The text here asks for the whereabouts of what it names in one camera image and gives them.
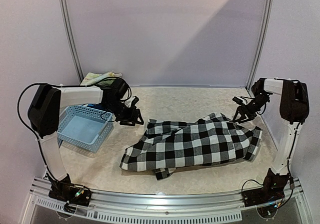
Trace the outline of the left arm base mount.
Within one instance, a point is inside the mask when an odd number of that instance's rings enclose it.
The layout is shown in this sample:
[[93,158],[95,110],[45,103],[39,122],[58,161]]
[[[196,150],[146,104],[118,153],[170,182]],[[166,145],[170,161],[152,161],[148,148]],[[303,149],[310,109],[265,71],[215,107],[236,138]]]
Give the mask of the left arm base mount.
[[92,192],[86,186],[51,181],[48,196],[58,201],[88,207],[91,202]]

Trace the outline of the black white checkered shirt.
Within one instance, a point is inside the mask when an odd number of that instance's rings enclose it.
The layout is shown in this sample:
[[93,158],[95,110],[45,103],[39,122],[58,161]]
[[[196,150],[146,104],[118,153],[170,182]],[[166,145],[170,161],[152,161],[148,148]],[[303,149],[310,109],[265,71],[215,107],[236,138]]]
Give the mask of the black white checkered shirt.
[[150,119],[141,139],[126,148],[119,166],[130,172],[153,171],[157,180],[163,180],[178,168],[252,162],[262,132],[259,127],[240,126],[222,113],[193,123]]

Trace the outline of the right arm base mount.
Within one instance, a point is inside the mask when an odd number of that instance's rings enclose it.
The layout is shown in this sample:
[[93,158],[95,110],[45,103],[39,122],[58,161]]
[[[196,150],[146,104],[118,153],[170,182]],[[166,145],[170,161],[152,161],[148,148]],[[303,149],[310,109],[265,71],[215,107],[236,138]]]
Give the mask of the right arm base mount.
[[244,191],[244,185],[253,179],[247,180],[241,188],[241,196],[245,207],[257,206],[274,202],[285,197],[284,188],[291,179],[290,173],[285,175],[274,174],[268,170],[260,188]]

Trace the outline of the floral pastel cloth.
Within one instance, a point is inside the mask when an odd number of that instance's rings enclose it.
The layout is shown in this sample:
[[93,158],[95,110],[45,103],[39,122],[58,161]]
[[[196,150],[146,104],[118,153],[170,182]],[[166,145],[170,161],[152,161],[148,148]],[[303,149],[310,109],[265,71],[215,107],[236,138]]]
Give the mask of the floral pastel cloth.
[[108,71],[104,74],[98,74],[98,73],[92,73],[89,72],[84,77],[82,82],[80,83],[81,86],[90,86],[90,85],[96,85],[99,83],[108,83],[109,80],[112,80],[113,78],[122,77],[122,73],[116,73],[114,71]]

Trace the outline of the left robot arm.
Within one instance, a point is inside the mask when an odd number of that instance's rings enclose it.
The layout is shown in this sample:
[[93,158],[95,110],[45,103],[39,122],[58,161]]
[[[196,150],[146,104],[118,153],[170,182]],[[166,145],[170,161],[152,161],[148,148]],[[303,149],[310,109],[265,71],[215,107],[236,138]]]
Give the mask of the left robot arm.
[[58,145],[61,112],[72,106],[99,104],[105,112],[112,113],[120,125],[142,125],[144,120],[136,107],[139,98],[132,95],[130,86],[120,77],[104,78],[89,85],[37,83],[36,86],[38,89],[27,112],[28,128],[36,135],[50,178],[58,183],[55,193],[63,201],[70,201],[75,194],[64,182],[68,174]]

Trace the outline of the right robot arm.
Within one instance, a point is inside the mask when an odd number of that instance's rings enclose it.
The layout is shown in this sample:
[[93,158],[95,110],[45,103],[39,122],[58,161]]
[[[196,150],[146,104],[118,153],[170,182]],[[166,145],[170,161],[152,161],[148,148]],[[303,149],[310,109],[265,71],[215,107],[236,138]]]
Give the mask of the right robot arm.
[[233,122],[252,121],[267,106],[271,95],[279,95],[279,114],[283,120],[283,133],[275,160],[264,179],[258,197],[269,202],[278,194],[278,187],[285,186],[291,177],[290,166],[303,123],[310,112],[307,85],[298,80],[260,78],[251,87],[253,97],[234,97],[238,104]]

